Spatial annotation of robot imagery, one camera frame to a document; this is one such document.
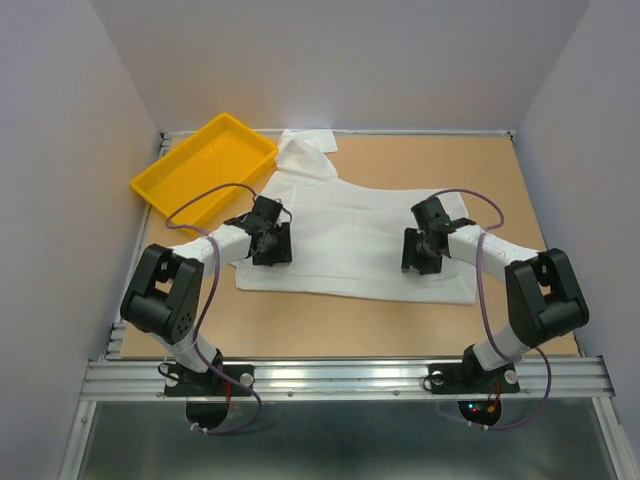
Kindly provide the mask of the white long sleeve shirt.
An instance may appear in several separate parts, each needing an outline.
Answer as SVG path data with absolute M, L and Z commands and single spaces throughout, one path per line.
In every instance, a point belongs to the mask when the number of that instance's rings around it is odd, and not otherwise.
M 331 294 L 373 300 L 470 305 L 473 266 L 445 258 L 441 272 L 403 272 L 404 231 L 411 208 L 430 190 L 381 190 L 341 180 L 324 150 L 304 132 L 284 131 L 277 168 L 262 193 L 292 213 L 292 261 L 236 265 L 241 290 Z

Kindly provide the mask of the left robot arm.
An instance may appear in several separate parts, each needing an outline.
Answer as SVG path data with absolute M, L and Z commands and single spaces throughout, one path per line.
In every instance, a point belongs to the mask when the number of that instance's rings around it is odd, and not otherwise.
M 250 260 L 255 266 L 292 261 L 291 224 L 246 213 L 193 241 L 143 250 L 120 305 L 120 317 L 151 336 L 188 371 L 199 393 L 215 392 L 223 371 L 213 363 L 218 349 L 196 331 L 203 279 L 219 282 L 221 268 Z

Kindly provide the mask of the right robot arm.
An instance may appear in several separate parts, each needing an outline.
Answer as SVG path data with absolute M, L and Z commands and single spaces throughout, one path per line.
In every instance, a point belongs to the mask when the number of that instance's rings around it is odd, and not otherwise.
M 546 342 L 585 326 L 590 318 L 568 255 L 560 249 L 538 251 L 505 241 L 469 219 L 404 231 L 401 270 L 435 275 L 444 260 L 475 268 L 478 299 L 487 339 L 467 347 L 458 363 L 429 368 L 436 394 L 481 393 L 495 384 L 517 392 L 505 372 Z M 489 327 L 483 276 L 501 281 L 506 291 L 507 323 Z

